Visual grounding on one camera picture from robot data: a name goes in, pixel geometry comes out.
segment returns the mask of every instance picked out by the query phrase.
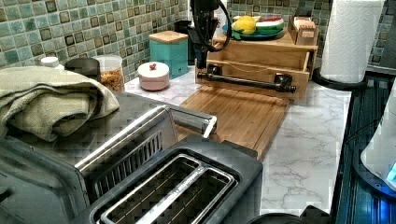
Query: teal box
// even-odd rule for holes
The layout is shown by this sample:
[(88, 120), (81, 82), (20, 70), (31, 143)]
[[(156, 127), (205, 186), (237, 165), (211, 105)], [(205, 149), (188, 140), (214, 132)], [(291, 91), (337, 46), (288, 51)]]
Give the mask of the teal box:
[(188, 36), (173, 31), (149, 36), (150, 60), (169, 66), (170, 79), (189, 71)]

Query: kitchen counter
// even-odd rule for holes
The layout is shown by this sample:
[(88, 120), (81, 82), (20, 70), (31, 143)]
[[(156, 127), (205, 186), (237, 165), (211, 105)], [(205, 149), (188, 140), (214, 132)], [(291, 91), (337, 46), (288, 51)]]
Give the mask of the kitchen counter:
[[(144, 91), (138, 78), (125, 90), (179, 105), (201, 86), (194, 82), (194, 68), (170, 81), (164, 91)], [(290, 102), (262, 161), (261, 213), (285, 212), (299, 216), (312, 204), (330, 212), (350, 92), (335, 91), (310, 81), (304, 102)]]

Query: paper towel holder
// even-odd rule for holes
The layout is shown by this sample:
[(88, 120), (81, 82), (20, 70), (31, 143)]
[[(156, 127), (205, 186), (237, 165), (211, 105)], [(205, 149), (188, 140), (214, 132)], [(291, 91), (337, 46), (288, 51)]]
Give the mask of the paper towel holder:
[(358, 83), (343, 83), (338, 81), (329, 80), (320, 74), (320, 67), (314, 69), (312, 74), (312, 80), (318, 83), (320, 86), (324, 86), (333, 90), (338, 91), (357, 91), (364, 90), (367, 87), (367, 79)]

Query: towel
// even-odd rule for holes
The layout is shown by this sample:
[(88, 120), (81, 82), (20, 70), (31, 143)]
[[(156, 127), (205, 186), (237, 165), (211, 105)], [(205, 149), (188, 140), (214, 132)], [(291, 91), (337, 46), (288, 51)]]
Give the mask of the towel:
[(54, 141), (119, 107), (109, 89), (74, 72), (39, 66), (0, 70), (0, 137), (10, 124)]

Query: cutting board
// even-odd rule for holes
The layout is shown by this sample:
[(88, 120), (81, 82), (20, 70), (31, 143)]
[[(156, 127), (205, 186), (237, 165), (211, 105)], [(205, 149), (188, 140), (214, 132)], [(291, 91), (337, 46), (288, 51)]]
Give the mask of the cutting board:
[[(288, 99), (262, 94), (203, 86), (181, 106), (218, 118), (210, 139), (228, 140), (258, 152), (262, 160), (277, 133), (289, 105)], [(177, 127), (179, 138), (191, 131)]]

